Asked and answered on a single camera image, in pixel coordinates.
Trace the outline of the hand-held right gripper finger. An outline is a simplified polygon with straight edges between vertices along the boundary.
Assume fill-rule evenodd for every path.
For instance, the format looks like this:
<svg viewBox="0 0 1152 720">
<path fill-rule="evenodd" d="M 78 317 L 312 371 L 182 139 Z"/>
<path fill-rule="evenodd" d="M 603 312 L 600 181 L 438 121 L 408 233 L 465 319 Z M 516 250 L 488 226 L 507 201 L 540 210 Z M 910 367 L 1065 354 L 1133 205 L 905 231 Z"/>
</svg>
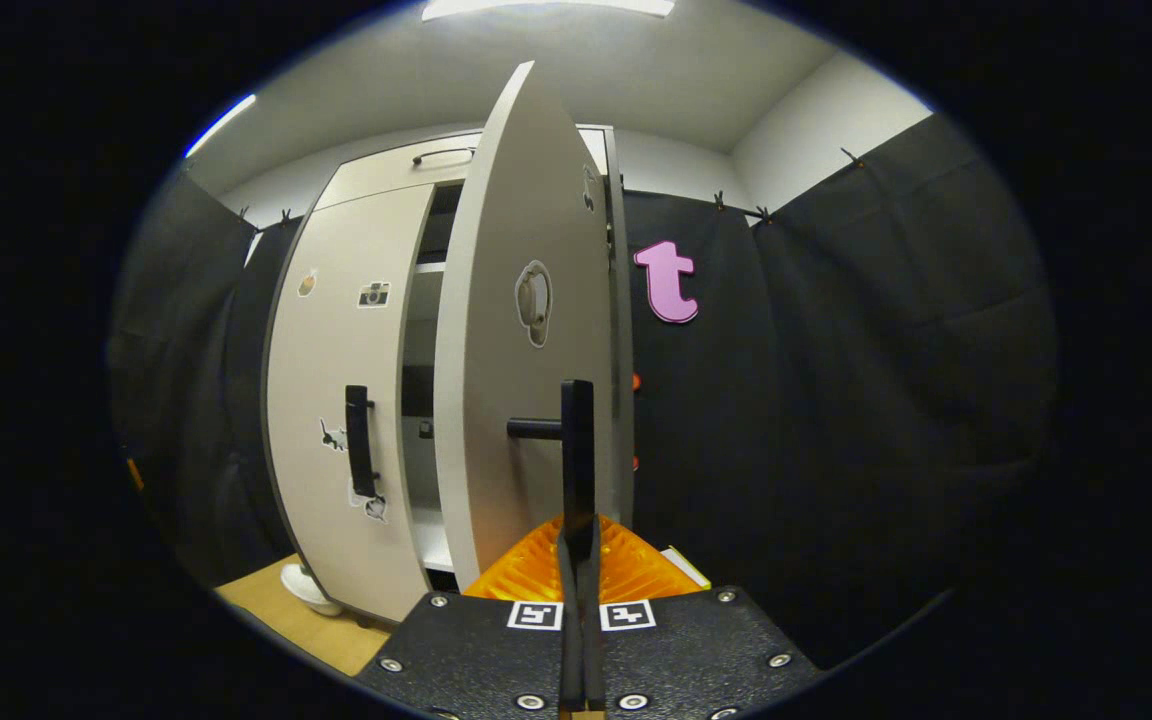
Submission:
<svg viewBox="0 0 1152 720">
<path fill-rule="evenodd" d="M 704 585 L 609 518 L 596 520 L 585 659 L 608 719 L 751 719 L 823 670 L 737 585 Z"/>
<path fill-rule="evenodd" d="M 467 591 L 426 593 L 356 682 L 417 719 L 562 719 L 579 637 L 563 529 L 544 521 Z"/>
</svg>

